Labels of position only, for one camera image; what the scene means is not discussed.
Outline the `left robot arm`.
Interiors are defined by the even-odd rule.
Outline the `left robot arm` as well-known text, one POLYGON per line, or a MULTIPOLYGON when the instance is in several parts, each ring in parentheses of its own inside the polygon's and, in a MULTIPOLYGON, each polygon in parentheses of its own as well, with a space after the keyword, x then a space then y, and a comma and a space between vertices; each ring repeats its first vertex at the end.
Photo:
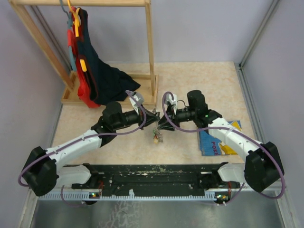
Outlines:
POLYGON ((68 166, 68 162, 107 145, 119 135, 118 130, 135 124, 142 129, 159 119, 159 112, 147 110, 140 102, 127 112, 122 111, 120 103, 110 102, 98 122, 79 137, 47 149, 34 148, 18 177, 19 185, 29 187, 38 197, 58 185, 80 184, 92 189, 98 185, 99 177, 85 165, 68 166))

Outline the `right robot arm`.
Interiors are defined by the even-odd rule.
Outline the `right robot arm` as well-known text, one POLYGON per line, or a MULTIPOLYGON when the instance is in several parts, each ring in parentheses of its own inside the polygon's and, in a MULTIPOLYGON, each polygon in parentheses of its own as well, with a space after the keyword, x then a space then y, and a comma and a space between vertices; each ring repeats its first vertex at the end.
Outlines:
POLYGON ((187 99, 188 106, 178 109, 176 95, 171 92, 163 95, 161 105, 169 126, 181 131, 181 123, 193 121, 197 127, 194 132, 204 131, 221 140, 243 160, 243 164, 222 165, 212 176, 216 187, 223 188, 229 181, 234 181, 246 183, 262 193, 276 181, 281 181, 281 193, 284 193, 284 168, 272 142, 259 142, 232 126, 221 114, 208 108, 200 90, 188 92, 187 99))

